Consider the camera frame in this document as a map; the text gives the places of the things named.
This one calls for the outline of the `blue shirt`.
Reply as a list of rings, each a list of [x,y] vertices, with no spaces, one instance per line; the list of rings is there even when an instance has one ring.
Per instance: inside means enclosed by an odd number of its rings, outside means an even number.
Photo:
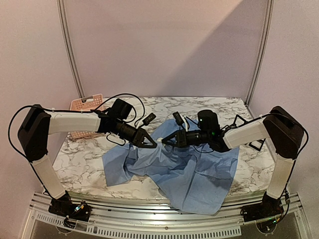
[[[156,148],[131,144],[115,146],[102,156],[107,186],[128,182],[134,175],[149,176],[171,205],[183,212],[213,215],[222,206],[233,182],[239,148],[212,152],[208,144]]]

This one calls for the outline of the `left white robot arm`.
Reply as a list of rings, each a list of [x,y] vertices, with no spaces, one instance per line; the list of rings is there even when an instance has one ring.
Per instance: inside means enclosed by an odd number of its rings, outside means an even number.
[[[49,159],[49,135],[73,131],[112,133],[139,148],[157,146],[142,126],[133,127],[129,124],[126,119],[134,107],[120,97],[120,94],[112,96],[114,103],[105,110],[99,107],[88,111],[55,110],[46,109],[39,104],[22,107],[29,111],[17,132],[22,147],[19,154],[28,161],[51,199],[56,200],[54,206],[63,216],[70,216],[74,212],[74,205],[68,201],[68,193]]]

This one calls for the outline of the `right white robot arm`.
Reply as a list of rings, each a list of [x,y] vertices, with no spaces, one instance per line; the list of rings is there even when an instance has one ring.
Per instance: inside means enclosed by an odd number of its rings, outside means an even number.
[[[213,151],[228,152],[254,141],[269,139],[272,142],[276,163],[266,191],[269,198],[258,205],[260,216],[268,217],[277,209],[274,199],[286,190],[295,161],[309,141],[307,130],[280,106],[241,125],[233,123],[224,128],[211,110],[199,111],[197,118],[197,130],[182,128],[163,138],[162,143],[178,148],[208,144]]]

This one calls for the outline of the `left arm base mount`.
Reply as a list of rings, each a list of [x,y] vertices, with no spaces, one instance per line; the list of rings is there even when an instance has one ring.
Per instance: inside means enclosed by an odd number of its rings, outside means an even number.
[[[59,199],[52,198],[48,211],[58,216],[88,222],[92,207],[85,201],[79,204],[73,203],[69,193],[65,191]]]

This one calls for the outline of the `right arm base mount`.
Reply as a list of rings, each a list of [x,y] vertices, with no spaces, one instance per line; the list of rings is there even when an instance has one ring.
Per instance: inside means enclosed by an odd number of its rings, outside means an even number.
[[[240,211],[240,215],[245,222],[272,218],[276,215],[280,215],[278,219],[272,221],[272,224],[280,222],[288,213],[290,205],[290,196],[285,194],[285,202],[287,204],[286,211],[283,208],[281,198],[274,199],[267,195],[265,192],[260,203],[243,206]]]

